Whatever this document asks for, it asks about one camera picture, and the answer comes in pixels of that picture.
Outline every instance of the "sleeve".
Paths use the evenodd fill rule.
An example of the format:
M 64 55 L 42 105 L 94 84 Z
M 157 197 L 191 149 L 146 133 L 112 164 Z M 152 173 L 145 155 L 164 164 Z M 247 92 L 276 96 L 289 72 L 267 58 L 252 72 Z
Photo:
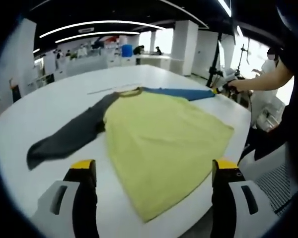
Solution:
M 28 168 L 32 170 L 45 160 L 66 158 L 93 141 L 105 130 L 104 115 L 118 98 L 118 93 L 105 96 L 56 133 L 33 144 L 27 153 Z

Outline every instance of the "black ceiling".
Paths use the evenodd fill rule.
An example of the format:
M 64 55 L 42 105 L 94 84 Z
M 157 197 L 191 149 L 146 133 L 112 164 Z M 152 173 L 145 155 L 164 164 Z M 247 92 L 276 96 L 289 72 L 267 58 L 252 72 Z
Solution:
M 242 27 L 245 36 L 275 45 L 282 36 L 282 24 L 277 15 L 273 0 L 232 0 L 232 18 L 230 19 L 217 0 L 169 0 L 182 7 L 206 23 L 211 31 L 223 31 L 232 34 L 232 23 Z M 126 20 L 154 23 L 164 20 L 192 20 L 202 23 L 160 0 L 33 0 L 25 17 L 37 23 L 35 48 L 42 50 L 55 47 L 55 41 L 78 35 L 78 29 L 94 27 L 99 31 L 132 31 L 137 25 L 95 24 L 74 27 L 53 33 L 42 39 L 40 35 L 59 27 L 98 20 Z M 174 23 L 162 24 L 173 27 Z M 137 30 L 147 31 L 150 28 Z

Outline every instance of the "light strip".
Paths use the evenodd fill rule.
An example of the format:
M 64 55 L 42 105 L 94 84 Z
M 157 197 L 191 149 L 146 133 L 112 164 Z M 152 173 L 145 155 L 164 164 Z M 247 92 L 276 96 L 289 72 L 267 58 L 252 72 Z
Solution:
M 122 34 L 122 35 L 139 35 L 139 32 L 132 32 L 132 31 L 104 31 L 104 32 L 93 32 L 93 33 L 87 33 L 87 34 L 81 34 L 81 35 L 77 35 L 77 36 L 71 36 L 71 37 L 67 37 L 61 40 L 56 41 L 55 43 L 59 43 L 62 41 L 67 41 L 70 39 L 74 39 L 74 38 L 78 38 L 78 37 L 84 37 L 84 36 L 94 36 L 94 35 L 104 35 L 104 34 Z
M 241 28 L 239 26 L 237 26 L 237 32 L 238 32 L 239 36 L 241 36 L 241 37 L 244 36 L 243 35 L 243 32 L 242 32 L 242 30 L 241 30 Z
M 224 8 L 224 10 L 226 11 L 228 16 L 232 17 L 232 12 L 231 12 L 230 8 L 227 6 L 227 4 L 225 3 L 225 1 L 224 0 L 218 0 L 218 1 L 221 4 L 221 6 Z
M 184 10 L 182 7 L 176 5 L 176 4 L 173 4 L 167 0 L 159 0 L 159 1 L 162 1 L 170 6 L 173 6 L 177 9 L 179 9 L 180 11 L 183 11 L 184 13 L 188 14 L 190 17 L 193 17 L 194 19 L 196 19 L 198 22 L 200 22 L 201 24 L 203 24 L 205 26 L 205 29 L 209 29 L 209 27 L 207 26 L 207 24 L 205 24 L 203 21 L 201 21 L 199 18 L 197 18 L 195 15 L 189 13 L 187 10 Z
M 116 21 L 116 20 L 109 20 L 109 21 L 88 21 L 88 22 L 82 22 L 82 23 L 77 23 L 69 26 L 64 26 L 58 29 L 55 29 L 53 31 L 49 31 L 43 35 L 40 36 L 40 38 L 45 37 L 47 35 L 50 35 L 54 32 L 62 31 L 64 29 L 76 27 L 76 26 L 84 26 L 84 25 L 89 25 L 89 24 L 100 24 L 100 23 L 124 23 L 124 24 L 134 24 L 134 25 L 140 25 L 140 26 L 147 26 L 147 27 L 152 27 L 160 30 L 164 30 L 164 27 L 152 25 L 152 24 L 146 24 L 146 23 L 141 23 L 141 22 L 135 22 L 135 21 Z
M 43 58 L 39 58 L 37 60 L 34 61 L 34 64 L 38 63 L 38 62 L 41 62 L 43 60 Z

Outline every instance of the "hand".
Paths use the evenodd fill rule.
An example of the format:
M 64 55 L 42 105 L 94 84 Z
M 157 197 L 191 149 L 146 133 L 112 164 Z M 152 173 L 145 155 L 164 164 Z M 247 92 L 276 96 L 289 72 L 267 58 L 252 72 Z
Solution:
M 235 87 L 236 90 L 240 93 L 240 92 L 246 91 L 244 89 L 244 83 L 245 83 L 245 80 L 233 80 L 229 82 L 228 85 L 229 87 Z

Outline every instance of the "table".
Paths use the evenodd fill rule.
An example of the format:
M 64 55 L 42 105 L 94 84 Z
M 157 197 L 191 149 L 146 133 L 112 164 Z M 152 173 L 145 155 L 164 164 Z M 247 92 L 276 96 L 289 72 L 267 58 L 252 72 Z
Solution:
M 67 159 L 47 161 L 28 170 L 26 154 L 33 143 L 53 134 L 105 95 L 140 85 L 206 89 L 193 80 L 149 65 L 115 67 L 49 84 L 3 112 L 0 116 L 0 173 L 11 198 L 27 217 L 34 214 L 37 200 L 46 189 L 54 181 L 62 180 L 71 164 L 82 159 L 96 160 L 96 217 L 102 238 L 176 238 L 209 210 L 212 205 L 211 174 L 184 200 L 144 224 L 131 206 L 107 155 L 106 133 Z M 192 104 L 235 128 L 224 156 L 237 162 L 248 134 L 250 112 L 223 95 Z
M 170 56 L 158 56 L 158 55 L 136 55 L 137 59 L 159 59 L 159 60 L 171 60 Z

